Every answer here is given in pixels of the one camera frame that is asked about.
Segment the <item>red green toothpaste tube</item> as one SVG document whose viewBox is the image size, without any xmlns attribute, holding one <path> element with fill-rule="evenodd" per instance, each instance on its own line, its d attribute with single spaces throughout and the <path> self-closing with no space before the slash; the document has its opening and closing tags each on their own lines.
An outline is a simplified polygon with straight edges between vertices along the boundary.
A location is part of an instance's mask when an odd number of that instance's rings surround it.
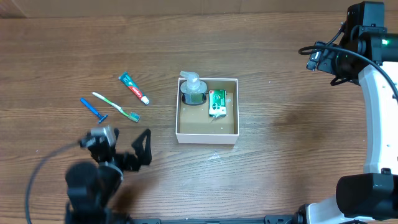
<svg viewBox="0 0 398 224">
<path fill-rule="evenodd" d="M 148 97 L 139 89 L 138 85 L 134 82 L 134 80 L 130 77 L 128 72 L 124 72 L 119 80 L 124 83 L 145 105 L 150 103 Z"/>
</svg>

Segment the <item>clear pump soap bottle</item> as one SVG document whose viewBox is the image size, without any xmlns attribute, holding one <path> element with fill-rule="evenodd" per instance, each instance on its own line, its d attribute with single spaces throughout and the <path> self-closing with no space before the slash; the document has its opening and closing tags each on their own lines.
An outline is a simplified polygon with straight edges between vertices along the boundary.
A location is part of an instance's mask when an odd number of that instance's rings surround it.
<svg viewBox="0 0 398 224">
<path fill-rule="evenodd" d="M 180 86 L 182 102 L 186 105 L 202 105 L 206 102 L 207 85 L 195 72 L 181 71 L 185 81 Z"/>
</svg>

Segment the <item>green soap bar packet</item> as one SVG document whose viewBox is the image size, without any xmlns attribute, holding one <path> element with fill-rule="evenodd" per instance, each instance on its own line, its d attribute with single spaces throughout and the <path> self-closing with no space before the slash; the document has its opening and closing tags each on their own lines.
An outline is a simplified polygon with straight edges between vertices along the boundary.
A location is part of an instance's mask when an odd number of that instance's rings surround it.
<svg viewBox="0 0 398 224">
<path fill-rule="evenodd" d="M 225 117 L 226 111 L 226 91 L 210 90 L 209 91 L 209 116 L 213 118 Z"/>
</svg>

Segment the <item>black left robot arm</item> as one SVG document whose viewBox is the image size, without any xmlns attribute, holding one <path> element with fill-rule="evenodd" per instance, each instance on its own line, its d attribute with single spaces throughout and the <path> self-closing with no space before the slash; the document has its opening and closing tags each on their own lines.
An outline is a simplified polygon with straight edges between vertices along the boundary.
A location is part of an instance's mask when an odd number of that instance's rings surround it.
<svg viewBox="0 0 398 224">
<path fill-rule="evenodd" d="M 90 151 L 98 163 L 77 163 L 65 174 L 69 203 L 66 223 L 133 223 L 126 213 L 115 213 L 107 204 L 124 180 L 125 172 L 137 172 L 152 161 L 150 129 L 132 142 L 134 153 L 116 152 L 119 129 L 93 128 L 79 140 L 80 147 Z"/>
</svg>

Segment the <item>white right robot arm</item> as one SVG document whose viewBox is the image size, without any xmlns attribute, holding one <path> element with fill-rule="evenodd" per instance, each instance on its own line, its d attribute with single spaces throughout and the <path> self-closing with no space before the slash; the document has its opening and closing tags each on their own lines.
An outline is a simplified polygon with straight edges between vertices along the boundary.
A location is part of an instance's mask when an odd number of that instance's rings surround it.
<svg viewBox="0 0 398 224">
<path fill-rule="evenodd" d="M 366 223 L 397 218 L 397 35 L 384 25 L 383 2 L 350 6 L 329 42 L 303 47 L 307 68 L 333 75 L 331 85 L 362 89 L 367 127 L 363 173 L 339 179 L 334 196 L 302 205 L 292 223 Z"/>
</svg>

